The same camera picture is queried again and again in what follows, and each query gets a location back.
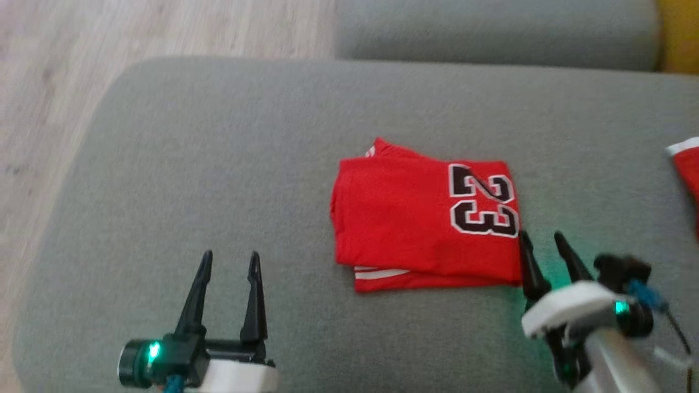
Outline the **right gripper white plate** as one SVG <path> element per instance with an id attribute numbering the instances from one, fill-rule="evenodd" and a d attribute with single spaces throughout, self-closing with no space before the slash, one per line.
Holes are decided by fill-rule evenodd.
<path id="1" fill-rule="evenodd" d="M 610 291 L 594 278 L 561 231 L 554 241 L 572 284 L 552 289 L 534 256 L 529 234 L 521 231 L 522 289 L 526 311 L 521 318 L 524 335 L 543 340 L 553 361 L 554 375 L 562 385 L 574 390 L 592 370 L 584 341 L 599 328 L 617 328 L 620 315 L 628 313 L 626 297 Z"/>

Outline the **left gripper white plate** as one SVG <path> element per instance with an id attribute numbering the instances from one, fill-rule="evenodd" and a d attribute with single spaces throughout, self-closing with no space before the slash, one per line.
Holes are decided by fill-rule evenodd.
<path id="1" fill-rule="evenodd" d="M 174 334 L 205 336 L 203 309 L 208 283 L 211 279 L 213 252 L 204 252 Z M 250 293 L 240 341 L 207 340 L 205 349 L 210 362 L 197 386 L 189 392 L 277 392 L 280 374 L 273 360 L 267 358 L 265 340 L 269 337 L 265 315 L 264 283 L 260 256 L 251 254 L 248 270 Z"/>

